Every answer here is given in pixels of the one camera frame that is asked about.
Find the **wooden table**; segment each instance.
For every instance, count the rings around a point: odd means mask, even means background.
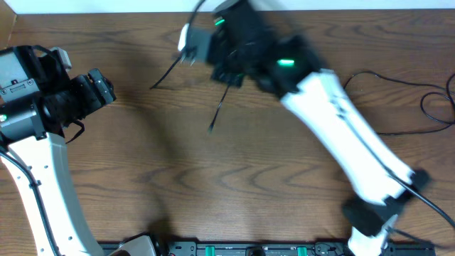
[[[342,80],[359,69],[444,85],[455,71],[455,10],[302,11],[289,16]],[[231,90],[207,133],[225,87],[203,64],[179,65],[149,91],[174,61],[188,14],[19,16],[10,46],[40,44],[68,51],[72,76],[99,68],[118,100],[84,120],[86,132],[68,147],[73,180],[98,240],[141,231],[200,240],[348,238],[341,204],[353,195],[338,164],[314,135],[271,95],[246,82]],[[212,28],[209,14],[197,23]],[[419,109],[431,90],[358,78],[348,94],[381,132],[438,127]],[[450,118],[447,102],[426,104]],[[71,137],[77,128],[66,134]],[[455,129],[385,137],[410,166],[434,182],[425,195],[455,216]],[[18,191],[0,171],[0,254],[35,255]],[[453,243],[453,230],[415,201],[398,228]]]

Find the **wall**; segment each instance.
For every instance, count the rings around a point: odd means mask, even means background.
[[[212,11],[223,0],[207,0]],[[455,9],[455,0],[252,0],[264,10]],[[17,14],[76,14],[191,11],[198,0],[6,0]]]
[[[0,50],[8,45],[9,36],[13,30],[16,14],[0,0]]]

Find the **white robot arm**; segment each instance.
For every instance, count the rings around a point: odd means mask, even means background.
[[[319,138],[340,164],[357,194],[343,213],[353,224],[349,248],[377,256],[386,246],[412,190],[429,182],[398,159],[363,119],[332,70],[298,35],[278,40],[248,0],[228,0],[214,11],[217,31],[183,27],[182,59],[212,64],[212,79],[240,86],[245,75],[276,95]]]

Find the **black cable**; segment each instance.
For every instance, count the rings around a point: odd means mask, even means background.
[[[389,228],[389,233],[397,233],[398,235],[402,235],[402,236],[404,236],[405,238],[409,238],[410,240],[413,240],[413,241],[415,241],[415,242],[418,242],[418,243],[421,244],[421,245],[434,246],[435,248],[439,248],[439,249],[449,249],[449,248],[446,247],[446,246],[436,245],[436,244],[434,244],[432,241],[428,241],[428,240],[424,240],[424,239],[415,237],[415,236],[413,236],[413,235],[410,235],[410,234],[406,233],[405,231],[401,231],[401,230],[398,230],[398,229],[396,229],[396,228]]]
[[[72,139],[70,139],[70,141],[66,142],[66,144],[73,142],[75,139],[77,139],[80,135],[82,135],[85,132],[85,125],[81,121],[75,120],[73,122],[73,124],[76,124],[77,126],[79,126],[80,130],[78,132],[76,132],[76,134],[72,137]]]
[[[388,78],[388,77],[385,77],[381,74],[378,74],[376,72],[373,72],[371,70],[364,70],[364,71],[360,71],[358,73],[355,73],[353,74],[344,84],[343,88],[346,89],[347,86],[349,85],[349,83],[351,82],[351,80],[355,77],[357,77],[358,75],[361,75],[361,74],[370,74],[370,75],[374,75],[376,76],[377,78],[380,78],[380,79],[383,79],[383,80],[386,80],[386,81],[390,81],[390,82],[396,82],[396,83],[400,83],[400,84],[403,84],[403,85],[411,85],[411,86],[417,86],[417,87],[433,87],[433,88],[436,88],[438,90],[444,90],[446,91],[446,94],[444,93],[441,93],[441,92],[428,92],[427,94],[423,95],[421,100],[420,100],[420,109],[421,111],[428,117],[430,118],[431,120],[435,121],[435,122],[438,122],[440,124],[445,124],[444,127],[441,127],[441,128],[438,128],[438,129],[430,129],[430,130],[427,130],[427,131],[411,131],[411,132],[378,132],[379,135],[382,135],[382,136],[401,136],[401,135],[413,135],[413,134],[430,134],[430,133],[435,133],[435,132],[440,132],[440,131],[444,131],[445,129],[448,129],[450,128],[452,125],[455,124],[455,103],[454,103],[454,99],[452,98],[452,95],[455,95],[455,92],[452,92],[450,90],[450,83],[451,81],[454,79],[455,77],[455,74],[453,74],[448,80],[447,80],[447,84],[446,84],[446,87],[442,87],[442,86],[438,86],[438,85],[433,85],[433,84],[427,84],[427,83],[417,83],[417,82],[406,82],[406,81],[402,81],[402,80],[397,80],[397,79],[394,79],[394,78]],[[438,96],[442,96],[444,99],[450,101],[451,103],[451,106],[452,106],[452,109],[454,111],[454,120],[453,121],[446,121],[446,120],[441,120],[441,119],[438,119],[436,117],[433,117],[431,116],[430,114],[428,114],[428,112],[425,110],[424,108],[424,101],[425,99],[430,96],[430,95],[438,95]]]
[[[186,56],[188,54],[193,53],[195,48],[190,48],[188,47],[188,43],[191,38],[191,25],[193,24],[194,20],[196,19],[196,16],[198,15],[198,11],[200,7],[204,4],[205,0],[200,0],[198,4],[196,4],[196,7],[194,8],[193,13],[191,14],[189,20],[188,20],[188,29],[186,31],[186,42],[185,42],[185,47],[182,49],[180,55],[177,57],[177,60],[171,65],[171,67],[164,73],[164,75],[154,84],[154,86],[150,87],[150,90],[156,88],[161,82],[163,82],[164,79],[169,75],[169,73],[176,67],[177,63],[182,59],[183,56]]]
[[[52,250],[52,253],[55,256],[60,256],[60,253],[58,252],[57,242],[55,241],[54,236],[52,234],[52,230],[51,230],[50,224],[49,224],[49,219],[46,214],[46,210],[44,208],[43,199],[41,198],[40,191],[38,190],[38,186],[41,183],[36,182],[33,175],[31,174],[31,172],[26,167],[24,167],[21,163],[19,163],[17,160],[15,160],[11,156],[9,156],[7,153],[5,153],[4,149],[0,150],[0,156],[4,157],[6,160],[10,161],[27,178],[28,182],[30,183],[30,188],[33,191],[33,194],[35,196],[36,205],[38,206],[38,210],[39,210],[40,216],[41,216],[41,221],[43,221],[44,231],[45,231],[46,236],[48,237],[48,242],[49,242],[50,248]]]
[[[213,131],[213,127],[215,126],[216,118],[218,117],[218,113],[220,112],[220,109],[223,106],[223,101],[225,100],[226,95],[228,94],[229,87],[230,87],[230,85],[227,86],[225,94],[221,98],[220,104],[218,104],[218,107],[216,109],[216,113],[215,113],[215,116],[213,117],[212,123],[208,127],[208,133],[212,133],[212,131]]]
[[[166,79],[166,77],[169,75],[169,73],[173,70],[173,68],[177,65],[177,63],[182,59],[182,56],[178,56],[176,61],[171,65],[171,67],[166,71],[166,73],[164,73],[163,77],[160,78],[160,80],[158,80],[158,82],[156,82],[154,84],[154,86],[150,87],[150,90],[151,89],[154,89],[156,88],[161,82],[163,82],[164,79]]]

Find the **green connector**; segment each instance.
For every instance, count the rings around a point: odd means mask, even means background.
[[[205,256],[215,256],[215,246],[206,246]]]
[[[306,254],[306,247],[298,247],[297,248],[297,255],[298,256],[308,256]]]

